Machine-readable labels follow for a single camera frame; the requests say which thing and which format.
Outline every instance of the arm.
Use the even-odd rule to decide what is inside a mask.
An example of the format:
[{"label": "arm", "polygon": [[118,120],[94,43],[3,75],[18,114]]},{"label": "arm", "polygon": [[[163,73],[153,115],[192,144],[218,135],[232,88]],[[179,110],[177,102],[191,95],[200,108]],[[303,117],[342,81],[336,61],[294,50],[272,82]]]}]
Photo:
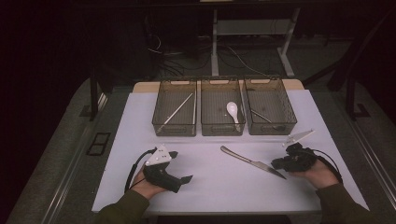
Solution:
[{"label": "arm", "polygon": [[306,178],[318,189],[323,224],[375,223],[373,215],[353,201],[344,186],[323,162],[317,160],[310,170],[290,174]]},{"label": "arm", "polygon": [[99,211],[95,218],[95,224],[104,223],[140,223],[149,200],[166,189],[150,184],[143,174],[143,167],[134,178],[129,189],[118,202],[110,204]]}]

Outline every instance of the wire mesh basket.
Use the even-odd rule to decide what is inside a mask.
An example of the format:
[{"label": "wire mesh basket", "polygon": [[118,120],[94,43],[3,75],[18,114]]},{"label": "wire mesh basket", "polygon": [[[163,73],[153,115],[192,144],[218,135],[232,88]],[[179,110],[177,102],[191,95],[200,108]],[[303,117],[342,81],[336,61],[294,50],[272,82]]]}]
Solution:
[{"label": "wire mesh basket", "polygon": [[152,118],[156,135],[195,136],[196,107],[195,77],[164,77]]},{"label": "wire mesh basket", "polygon": [[297,118],[279,77],[244,76],[242,90],[251,135],[290,134]]},{"label": "wire mesh basket", "polygon": [[[227,111],[230,102],[238,108],[237,123]],[[203,136],[242,135],[245,116],[237,77],[202,77],[201,123]]]}]

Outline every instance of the sleeve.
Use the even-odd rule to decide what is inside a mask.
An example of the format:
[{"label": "sleeve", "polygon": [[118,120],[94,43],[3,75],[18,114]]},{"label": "sleeve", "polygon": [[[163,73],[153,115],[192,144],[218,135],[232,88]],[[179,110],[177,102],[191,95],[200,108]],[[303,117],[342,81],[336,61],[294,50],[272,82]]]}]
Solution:
[{"label": "sleeve", "polygon": [[148,207],[149,200],[133,190],[128,190],[118,202],[102,208],[96,215],[94,223],[140,223]]},{"label": "sleeve", "polygon": [[342,184],[336,184],[324,189],[319,189],[322,208],[322,223],[375,223],[373,214],[355,203]]}]

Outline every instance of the hand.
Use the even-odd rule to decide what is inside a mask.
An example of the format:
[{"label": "hand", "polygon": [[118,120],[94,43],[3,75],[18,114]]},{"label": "hand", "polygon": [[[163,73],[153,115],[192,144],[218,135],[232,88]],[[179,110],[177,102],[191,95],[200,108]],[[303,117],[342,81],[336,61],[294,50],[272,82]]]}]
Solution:
[{"label": "hand", "polygon": [[304,177],[316,189],[324,189],[326,187],[339,183],[329,167],[327,167],[320,160],[317,160],[315,164],[311,167],[311,169],[305,172],[290,172],[290,175]]},{"label": "hand", "polygon": [[164,192],[166,189],[150,184],[143,174],[144,167],[145,166],[143,165],[142,168],[140,168],[139,173],[134,177],[134,182],[132,183],[133,187],[131,187],[131,189],[150,200],[154,195]]}]

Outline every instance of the table knife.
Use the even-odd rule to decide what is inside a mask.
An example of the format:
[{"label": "table knife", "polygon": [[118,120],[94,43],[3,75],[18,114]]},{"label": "table knife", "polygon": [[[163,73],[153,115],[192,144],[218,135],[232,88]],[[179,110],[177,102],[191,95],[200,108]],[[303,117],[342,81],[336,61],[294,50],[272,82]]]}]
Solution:
[{"label": "table knife", "polygon": [[286,177],[283,176],[280,172],[278,172],[274,168],[272,168],[272,167],[270,167],[270,166],[268,166],[268,165],[266,165],[266,164],[264,164],[264,163],[262,163],[260,161],[251,161],[250,159],[247,159],[247,158],[245,158],[243,156],[240,156],[240,155],[234,153],[233,151],[231,151],[230,149],[228,149],[225,146],[221,146],[220,149],[221,149],[221,151],[227,153],[228,155],[234,156],[234,157],[236,157],[237,159],[239,159],[241,161],[245,161],[245,162],[247,162],[247,163],[249,163],[251,165],[254,165],[254,166],[266,171],[266,172],[269,172],[269,173],[271,173],[273,175],[277,175],[277,176],[279,176],[281,178],[286,179]]}]

